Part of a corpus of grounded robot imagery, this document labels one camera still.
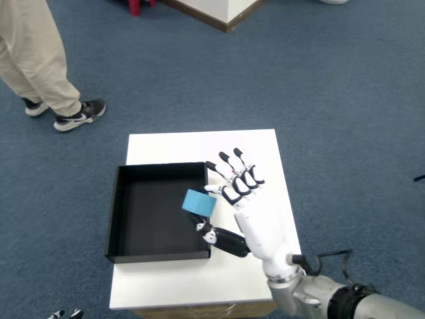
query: black cable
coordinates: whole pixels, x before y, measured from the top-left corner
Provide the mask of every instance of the black cable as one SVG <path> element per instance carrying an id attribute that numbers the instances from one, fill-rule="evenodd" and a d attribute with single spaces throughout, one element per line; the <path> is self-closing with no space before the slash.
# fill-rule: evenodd
<path id="1" fill-rule="evenodd" d="M 350 258 L 350 256 L 353 254 L 353 250 L 352 249 L 345 249 L 342 251 L 330 251 L 328 253 L 321 253 L 318 254 L 315 259 L 316 259 L 316 263 L 317 263 L 317 270 L 313 270 L 310 266 L 310 264 L 308 263 L 306 257 L 304 255 L 293 255 L 292 256 L 292 262 L 296 265 L 301 266 L 305 272 L 307 274 L 309 274 L 310 276 L 319 276 L 319 274 L 321 273 L 321 269 L 322 269 L 322 261 L 321 259 L 324 257 L 330 257 L 330 256 L 338 256 L 338 255 L 344 255 L 343 257 L 343 264 L 342 264 L 342 271 L 344 274 L 345 279 L 348 281 L 349 284 L 354 285 L 355 282 L 351 279 L 348 271 L 347 271 L 347 263 L 348 260 Z"/>
<path id="2" fill-rule="evenodd" d="M 422 180 L 422 179 L 425 179 L 425 175 L 415 177 L 415 178 L 413 179 L 413 181 L 420 181 L 420 180 Z"/>

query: person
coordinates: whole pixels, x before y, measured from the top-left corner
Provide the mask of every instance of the person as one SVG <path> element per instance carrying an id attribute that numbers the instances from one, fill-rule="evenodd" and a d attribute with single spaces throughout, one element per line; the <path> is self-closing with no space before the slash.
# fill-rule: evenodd
<path id="1" fill-rule="evenodd" d="M 62 39 L 46 0 L 0 0 L 0 77 L 29 116 L 51 108 L 65 132 L 103 115 L 103 100 L 80 101 L 66 77 Z"/>
<path id="2" fill-rule="evenodd" d="M 65 310 L 59 310 L 59 311 L 56 311 L 54 314 L 52 314 L 47 319 L 61 319 L 61 318 L 63 318 L 64 315 L 65 315 Z M 71 314 L 69 319 L 82 319 L 83 316 L 84 316 L 84 312 L 81 309 L 76 309 Z"/>

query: cable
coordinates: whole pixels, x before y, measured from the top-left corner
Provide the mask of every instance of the cable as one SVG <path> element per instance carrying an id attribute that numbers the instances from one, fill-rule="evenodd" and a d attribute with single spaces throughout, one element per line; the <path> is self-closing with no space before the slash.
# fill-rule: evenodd
<path id="1" fill-rule="evenodd" d="M 211 318 L 216 318 L 216 319 L 225 319 L 228 318 L 232 313 L 234 308 L 236 307 L 237 304 L 231 304 L 228 308 L 226 309 L 221 309 L 220 307 L 218 308 L 213 308 L 211 310 L 205 309 L 203 307 L 198 307 L 198 306 L 194 306 L 194 307 L 189 307 L 189 317 L 191 319 L 211 319 Z"/>
<path id="2" fill-rule="evenodd" d="M 347 271 L 347 263 L 348 263 L 348 259 L 350 258 L 350 256 L 353 254 L 353 250 L 352 249 L 345 249 L 342 251 L 330 251 L 328 253 L 321 253 L 316 255 L 315 259 L 316 259 L 316 263 L 317 263 L 317 270 L 313 270 L 310 266 L 310 264 L 307 261 L 307 258 L 304 255 L 293 255 L 292 256 L 292 262 L 296 265 L 301 266 L 305 272 L 307 274 L 309 274 L 310 276 L 319 276 L 319 274 L 321 273 L 321 269 L 322 269 L 322 261 L 321 259 L 324 257 L 330 257 L 330 256 L 338 256 L 338 255 L 344 255 L 343 257 L 343 264 L 341 266 L 343 274 L 345 279 L 347 280 L 347 282 L 350 285 L 354 285 L 355 282 L 351 279 L 348 271 Z"/>
<path id="3" fill-rule="evenodd" d="M 425 179 L 425 175 L 415 177 L 413 181 L 420 181 L 421 179 Z"/>

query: white wall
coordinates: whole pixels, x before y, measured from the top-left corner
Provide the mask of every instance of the white wall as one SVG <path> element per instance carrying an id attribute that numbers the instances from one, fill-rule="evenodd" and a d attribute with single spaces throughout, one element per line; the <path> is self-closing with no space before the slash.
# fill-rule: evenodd
<path id="1" fill-rule="evenodd" d="M 228 0 L 227 21 L 230 22 L 257 0 Z"/>
<path id="2" fill-rule="evenodd" d="M 196 10 L 223 22 L 228 22 L 228 2 L 233 0 L 179 0 Z"/>
<path id="3" fill-rule="evenodd" d="M 225 23 L 230 22 L 257 0 L 178 0 Z"/>

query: robotic finger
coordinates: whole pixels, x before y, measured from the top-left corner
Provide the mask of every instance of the robotic finger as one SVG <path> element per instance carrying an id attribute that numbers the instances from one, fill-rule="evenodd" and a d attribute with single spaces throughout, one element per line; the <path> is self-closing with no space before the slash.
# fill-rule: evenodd
<path id="1" fill-rule="evenodd" d="M 250 175 L 254 179 L 254 181 L 258 185 L 262 185 L 265 183 L 264 178 L 261 173 L 258 171 L 257 166 L 251 161 L 251 159 L 238 148 L 233 150 L 234 154 L 240 159 L 240 161 L 244 164 L 247 171 L 250 172 Z"/>
<path id="2" fill-rule="evenodd" d="M 257 182 L 254 178 L 252 178 L 250 172 L 245 168 L 245 165 L 240 158 L 236 156 L 229 156 L 224 152 L 220 152 L 219 156 L 233 169 L 233 172 L 242 179 L 250 190 L 254 191 L 258 188 Z"/>
<path id="3" fill-rule="evenodd" d="M 229 204 L 231 204 L 237 211 L 243 209 L 247 204 L 247 198 L 243 197 L 240 193 L 235 192 L 229 186 L 223 185 L 206 185 L 204 187 L 206 191 L 221 195 Z"/>
<path id="4" fill-rule="evenodd" d="M 244 183 L 244 181 L 232 171 L 229 165 L 224 163 L 215 164 L 211 161 L 207 161 L 206 165 L 212 171 L 219 173 L 231 186 L 233 189 L 239 193 L 241 196 L 248 196 L 251 194 L 250 188 Z"/>
<path id="5" fill-rule="evenodd" d="M 197 231 L 208 244 L 238 257 L 245 257 L 250 252 L 244 237 L 226 229 L 214 227 L 199 215 L 191 214 L 191 217 Z"/>

